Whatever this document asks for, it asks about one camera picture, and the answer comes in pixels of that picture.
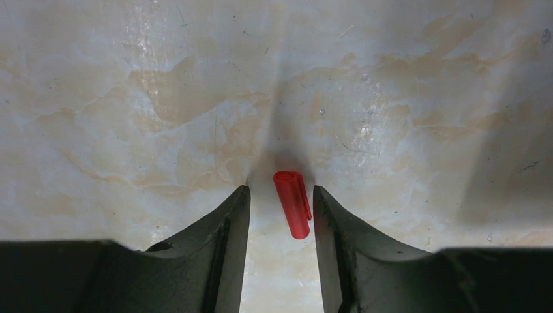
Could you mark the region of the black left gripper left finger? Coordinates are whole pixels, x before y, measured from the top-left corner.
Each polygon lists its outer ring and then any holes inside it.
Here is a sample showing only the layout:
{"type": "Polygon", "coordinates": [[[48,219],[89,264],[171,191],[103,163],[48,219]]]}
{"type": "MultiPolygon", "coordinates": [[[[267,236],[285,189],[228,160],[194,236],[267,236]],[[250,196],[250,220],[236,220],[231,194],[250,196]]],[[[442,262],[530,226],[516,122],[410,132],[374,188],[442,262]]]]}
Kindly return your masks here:
{"type": "Polygon", "coordinates": [[[147,250],[111,240],[3,241],[2,312],[238,312],[250,222],[240,186],[147,250]]]}

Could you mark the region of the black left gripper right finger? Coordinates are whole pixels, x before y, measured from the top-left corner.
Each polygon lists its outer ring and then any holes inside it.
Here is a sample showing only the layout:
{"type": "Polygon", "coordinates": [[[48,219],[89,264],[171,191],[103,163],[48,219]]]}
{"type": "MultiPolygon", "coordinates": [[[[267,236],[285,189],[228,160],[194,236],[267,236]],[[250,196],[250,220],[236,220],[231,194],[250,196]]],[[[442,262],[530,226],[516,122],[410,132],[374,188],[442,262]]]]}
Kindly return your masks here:
{"type": "Polygon", "coordinates": [[[361,220],[323,187],[313,217],[326,312],[551,312],[549,248],[407,245],[361,220]]]}

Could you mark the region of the red marker cap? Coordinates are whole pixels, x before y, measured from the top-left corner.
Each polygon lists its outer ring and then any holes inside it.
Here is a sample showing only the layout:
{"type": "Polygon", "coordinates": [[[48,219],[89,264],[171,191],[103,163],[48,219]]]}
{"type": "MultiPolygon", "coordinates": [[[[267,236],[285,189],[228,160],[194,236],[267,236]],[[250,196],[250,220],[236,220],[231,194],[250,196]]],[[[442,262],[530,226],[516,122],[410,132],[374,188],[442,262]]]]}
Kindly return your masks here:
{"type": "Polygon", "coordinates": [[[285,214],[291,236],[305,239],[310,233],[312,212],[303,176],[296,171],[278,171],[273,182],[285,214]]]}

